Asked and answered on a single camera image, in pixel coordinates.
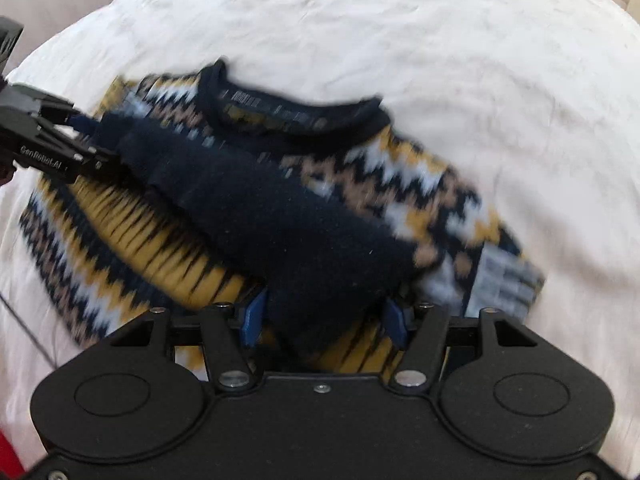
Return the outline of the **patterned knit sweater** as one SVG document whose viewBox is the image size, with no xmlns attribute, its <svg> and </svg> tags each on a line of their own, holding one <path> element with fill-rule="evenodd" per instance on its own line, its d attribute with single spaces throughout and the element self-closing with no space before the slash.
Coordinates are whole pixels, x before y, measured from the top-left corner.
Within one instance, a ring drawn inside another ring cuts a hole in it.
<svg viewBox="0 0 640 480">
<path fill-rule="evenodd" d="M 38 180 L 20 218 L 51 307 L 88 348 L 152 307 L 266 292 L 264 343 L 337 373 L 389 375 L 386 300 L 525 318 L 544 276 L 453 166 L 378 98 L 313 106 L 189 75 L 117 78 L 88 142 L 105 178 Z"/>
</svg>

